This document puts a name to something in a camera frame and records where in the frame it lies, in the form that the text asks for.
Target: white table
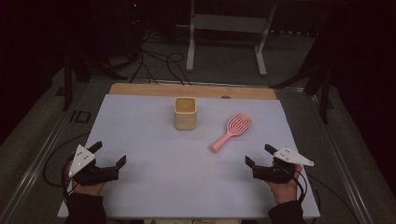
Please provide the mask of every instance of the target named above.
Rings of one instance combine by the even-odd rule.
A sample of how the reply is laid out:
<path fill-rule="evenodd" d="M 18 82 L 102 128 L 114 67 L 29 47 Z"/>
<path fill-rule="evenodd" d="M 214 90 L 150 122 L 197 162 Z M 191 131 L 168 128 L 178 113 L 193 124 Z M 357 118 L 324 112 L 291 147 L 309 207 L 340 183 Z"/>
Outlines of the white table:
<path fill-rule="evenodd" d="M 151 86 L 134 86 L 152 92 L 149 91 Z M 172 88 L 153 87 L 163 92 Z M 176 89 L 188 90 L 183 94 L 194 95 L 201 90 L 227 92 L 233 88 L 177 86 Z M 276 148 L 295 147 L 280 102 L 197 98 L 198 126 L 193 131 L 181 132 L 174 128 L 174 100 L 174 96 L 109 94 L 103 101 L 86 147 L 103 142 L 103 148 L 95 153 L 97 165 L 101 167 L 112 166 L 121 156 L 127 156 L 120 179 L 107 183 L 104 189 L 107 216 L 267 217 L 268 210 L 276 204 L 268 186 L 252 177 L 250 168 L 245 165 L 245 156 L 257 164 L 271 166 L 273 157 L 264 150 L 265 144 Z M 236 113 L 249 115 L 252 125 L 242 135 L 230 139 L 219 153 L 213 154 L 208 147 L 225 134 L 228 119 Z M 319 216 L 311 188 L 308 188 L 303 209 L 305 217 Z M 58 216 L 67 216 L 64 204 Z"/>

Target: beige cup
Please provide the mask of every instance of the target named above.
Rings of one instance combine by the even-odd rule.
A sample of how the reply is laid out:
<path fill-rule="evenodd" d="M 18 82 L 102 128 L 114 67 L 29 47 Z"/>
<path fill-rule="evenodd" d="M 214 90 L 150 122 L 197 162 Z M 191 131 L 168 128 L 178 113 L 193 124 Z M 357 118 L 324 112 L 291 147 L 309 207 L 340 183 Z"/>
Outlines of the beige cup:
<path fill-rule="evenodd" d="M 175 100 L 175 127 L 181 131 L 197 126 L 197 103 L 193 97 L 177 97 Z"/>

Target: sleeve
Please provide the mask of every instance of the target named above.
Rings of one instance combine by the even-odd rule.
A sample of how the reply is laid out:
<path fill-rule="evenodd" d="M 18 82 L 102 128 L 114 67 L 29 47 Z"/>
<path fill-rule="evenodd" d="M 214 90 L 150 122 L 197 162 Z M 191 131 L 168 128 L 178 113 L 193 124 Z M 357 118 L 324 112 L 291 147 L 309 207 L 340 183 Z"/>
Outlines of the sleeve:
<path fill-rule="evenodd" d="M 106 224 L 102 196 L 72 193 L 66 205 L 69 216 L 65 224 Z"/>
<path fill-rule="evenodd" d="M 279 204 L 273 207 L 268 215 L 273 224 L 305 224 L 303 208 L 297 201 Z"/>

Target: black cable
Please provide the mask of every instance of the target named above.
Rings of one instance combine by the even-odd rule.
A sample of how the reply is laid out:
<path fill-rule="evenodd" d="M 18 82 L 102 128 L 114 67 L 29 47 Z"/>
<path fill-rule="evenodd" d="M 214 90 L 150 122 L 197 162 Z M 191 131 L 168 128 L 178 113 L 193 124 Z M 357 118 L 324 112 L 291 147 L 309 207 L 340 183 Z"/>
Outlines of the black cable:
<path fill-rule="evenodd" d="M 343 200 L 343 198 L 341 198 L 341 196 L 339 196 L 334 190 L 332 190 L 331 188 L 329 188 L 326 184 L 324 184 L 323 182 L 321 182 L 320 180 L 318 180 L 317 178 L 315 178 L 314 176 L 306 173 L 310 178 L 313 178 L 314 180 L 316 180 L 320 185 L 322 185 L 323 187 L 325 187 L 327 190 L 329 190 L 332 194 L 334 194 L 335 197 L 337 197 L 341 203 L 343 203 L 346 208 L 349 210 L 349 212 L 352 214 L 352 216 L 356 219 L 356 221 L 358 223 L 359 219 L 356 217 L 355 213 L 353 212 L 353 210 L 347 205 L 347 203 Z"/>
<path fill-rule="evenodd" d="M 62 183 L 61 183 L 61 184 L 54 184 L 54 183 L 52 183 L 51 181 L 49 181 L 49 180 L 47 179 L 47 175 L 46 175 L 46 170 L 47 170 L 48 163 L 49 163 L 50 159 L 52 158 L 52 156 L 55 154 L 55 152 L 57 152 L 59 149 L 61 149 L 61 148 L 64 147 L 65 145 L 69 144 L 70 142 L 73 142 L 74 140 L 77 140 L 77 139 L 79 139 L 80 137 L 85 136 L 85 135 L 87 135 L 87 134 L 89 134 L 89 133 L 81 134 L 81 135 L 76 136 L 76 137 L 74 137 L 74 138 L 72 138 L 72 139 L 70 139 L 70 140 L 68 140 L 68 141 L 66 141 L 66 142 L 63 142 L 62 144 L 60 144 L 58 147 L 56 147 L 55 149 L 53 149 L 53 150 L 51 151 L 51 153 L 49 154 L 49 157 L 47 158 L 46 162 L 44 163 L 44 167 L 43 167 L 43 178 L 44 178 L 44 181 L 45 181 L 47 184 L 49 184 L 49 185 L 51 185 L 51 186 L 53 186 L 53 187 L 58 187 L 58 188 L 59 188 L 59 187 L 62 187 Z"/>
<path fill-rule="evenodd" d="M 300 182 L 298 182 L 298 179 L 296 179 L 295 177 L 293 177 L 294 181 L 296 181 L 297 185 L 299 185 L 299 187 L 300 187 L 301 195 L 300 195 L 300 198 L 299 198 L 298 201 L 299 201 L 300 203 L 302 203 L 303 200 L 304 200 L 304 198 L 305 198 L 306 192 L 308 191 L 308 184 L 306 183 L 305 176 L 303 176 L 303 175 L 301 174 L 300 171 L 295 170 L 295 172 L 299 173 L 300 176 L 303 178 L 303 180 L 304 180 L 304 182 L 305 182 L 305 192 L 303 192 L 303 187 L 301 186 Z"/>
<path fill-rule="evenodd" d="M 175 52 L 175 53 L 171 53 L 171 54 L 169 54 L 169 55 L 164 55 L 164 54 L 161 54 L 161 53 L 156 53 L 156 52 L 148 51 L 148 50 L 145 50 L 145 49 L 142 49 L 142 51 L 143 51 L 144 53 L 146 53 L 148 56 L 150 56 L 150 57 L 152 57 L 152 58 L 154 58 L 154 59 L 157 59 L 157 60 L 159 60 L 159 61 L 161 61 L 161 62 L 166 63 L 166 67 L 168 68 L 168 71 L 172 74 L 172 76 L 174 76 L 174 77 L 184 86 L 183 81 L 182 81 L 182 80 L 172 71 L 172 69 L 169 67 L 169 63 L 175 63 L 175 64 L 177 65 L 178 69 L 180 70 L 181 74 L 183 75 L 183 77 L 187 80 L 187 82 L 189 83 L 189 85 L 191 85 L 190 81 L 187 79 L 186 75 L 184 74 L 183 69 L 182 69 L 182 68 L 180 67 L 180 65 L 178 64 L 178 63 L 180 63 L 181 61 L 183 61 L 183 59 L 184 59 L 184 54 L 182 54 L 182 53 L 180 53 L 180 52 Z M 181 58 L 180 58 L 179 60 L 175 60 L 174 58 L 172 58 L 173 55 L 180 55 Z"/>

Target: human hand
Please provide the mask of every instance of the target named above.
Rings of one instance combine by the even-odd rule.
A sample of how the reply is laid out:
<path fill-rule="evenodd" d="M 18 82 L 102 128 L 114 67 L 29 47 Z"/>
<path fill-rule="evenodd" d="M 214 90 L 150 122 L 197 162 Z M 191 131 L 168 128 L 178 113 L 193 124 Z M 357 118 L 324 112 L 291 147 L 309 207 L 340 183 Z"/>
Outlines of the human hand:
<path fill-rule="evenodd" d="M 73 161 L 70 161 L 69 164 L 67 165 L 67 171 L 70 170 L 72 163 Z M 90 186 L 82 186 L 74 178 L 72 178 L 72 190 L 74 193 L 88 194 L 91 196 L 100 196 L 104 186 L 105 183 L 100 183 Z"/>
<path fill-rule="evenodd" d="M 303 167 L 299 164 L 294 164 L 294 167 L 297 171 L 294 173 L 294 177 L 298 179 Z M 269 181 L 265 182 L 270 186 L 271 191 L 274 194 L 276 204 L 297 201 L 297 183 L 294 180 L 291 180 L 286 184 L 276 184 Z"/>

